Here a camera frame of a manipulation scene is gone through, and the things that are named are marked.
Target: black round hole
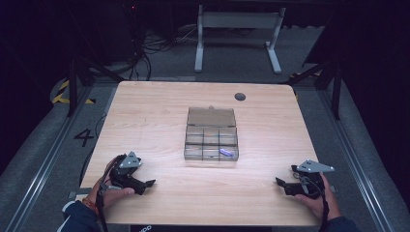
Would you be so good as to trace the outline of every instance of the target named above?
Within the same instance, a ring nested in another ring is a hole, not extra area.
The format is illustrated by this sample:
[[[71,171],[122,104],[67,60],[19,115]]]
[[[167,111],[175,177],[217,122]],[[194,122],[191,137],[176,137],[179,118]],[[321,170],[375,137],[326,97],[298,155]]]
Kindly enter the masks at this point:
[[[245,100],[246,98],[247,98],[247,96],[245,96],[243,93],[237,93],[237,94],[235,95],[235,99],[238,100],[238,101],[243,101],[243,100]]]

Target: white metal frame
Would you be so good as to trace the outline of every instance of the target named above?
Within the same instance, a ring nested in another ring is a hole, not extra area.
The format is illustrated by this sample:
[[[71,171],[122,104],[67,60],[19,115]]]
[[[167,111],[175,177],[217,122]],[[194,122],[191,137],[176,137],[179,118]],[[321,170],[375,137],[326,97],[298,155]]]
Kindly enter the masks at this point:
[[[278,13],[228,13],[228,12],[204,12],[203,6],[199,6],[198,11],[198,46],[196,49],[196,59],[194,70],[202,72],[202,61],[204,54],[203,28],[263,28],[272,29],[273,35],[269,42],[266,42],[269,58],[276,74],[281,73],[278,57],[275,53],[275,44],[278,39],[280,26],[283,21],[285,8],[281,8]]]

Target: wooden tabletop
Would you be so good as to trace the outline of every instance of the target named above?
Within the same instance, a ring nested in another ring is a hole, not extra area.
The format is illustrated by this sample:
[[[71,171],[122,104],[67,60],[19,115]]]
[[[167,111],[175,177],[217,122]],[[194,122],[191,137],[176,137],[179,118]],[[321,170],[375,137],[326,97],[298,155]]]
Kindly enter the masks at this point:
[[[237,93],[246,96],[235,100]],[[190,107],[233,108],[237,161],[185,160]],[[93,186],[117,155],[135,151],[140,195],[105,209],[108,223],[316,225],[275,177],[297,183],[291,164],[317,160],[291,87],[268,84],[122,82],[105,119],[82,188]]]

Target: dark background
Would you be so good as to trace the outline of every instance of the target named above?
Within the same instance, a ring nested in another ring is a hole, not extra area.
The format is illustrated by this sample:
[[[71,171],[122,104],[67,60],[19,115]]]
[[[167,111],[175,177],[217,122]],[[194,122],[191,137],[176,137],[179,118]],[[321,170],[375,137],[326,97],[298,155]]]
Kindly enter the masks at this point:
[[[307,62],[320,63],[335,50],[345,51],[343,79],[409,206],[409,19],[398,1],[358,2],[364,4],[336,12]],[[289,7],[283,25],[321,26],[334,13],[329,7],[301,8]],[[177,27],[195,23],[197,7],[163,4],[144,12],[147,26],[171,40]],[[121,4],[110,2],[0,1],[1,173],[51,109],[50,91],[76,55],[101,64],[130,58],[122,13]]]

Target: sleeve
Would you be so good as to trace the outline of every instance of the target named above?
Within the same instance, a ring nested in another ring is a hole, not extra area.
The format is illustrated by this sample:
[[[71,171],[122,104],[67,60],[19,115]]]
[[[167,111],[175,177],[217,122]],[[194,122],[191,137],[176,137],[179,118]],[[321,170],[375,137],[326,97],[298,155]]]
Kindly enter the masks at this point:
[[[346,217],[336,217],[327,222],[326,232],[360,232],[355,222]]]
[[[63,207],[66,220],[57,232],[101,232],[97,215],[80,201],[71,201]]]

